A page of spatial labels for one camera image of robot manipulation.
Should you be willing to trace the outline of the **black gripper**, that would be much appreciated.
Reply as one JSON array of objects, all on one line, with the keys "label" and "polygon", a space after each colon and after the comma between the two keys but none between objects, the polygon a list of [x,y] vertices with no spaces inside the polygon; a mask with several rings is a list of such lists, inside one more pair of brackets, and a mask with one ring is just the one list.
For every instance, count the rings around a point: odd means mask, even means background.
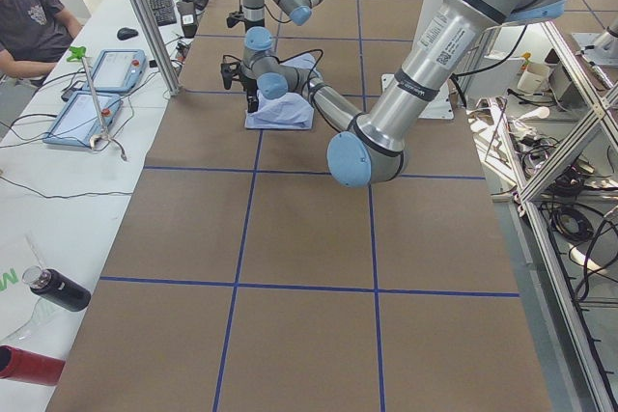
[{"label": "black gripper", "polygon": [[220,64],[220,74],[225,90],[230,90],[234,82],[239,82],[241,84],[246,92],[248,114],[255,113],[259,110],[257,81],[244,72],[241,60],[228,62],[226,59],[223,59]]},{"label": "black gripper", "polygon": [[246,18],[244,13],[240,11],[228,13],[228,16],[226,18],[226,24],[228,28],[234,28],[239,23],[243,24],[245,31],[248,31],[253,27],[265,26],[265,20],[263,18],[259,20],[251,20]]}]

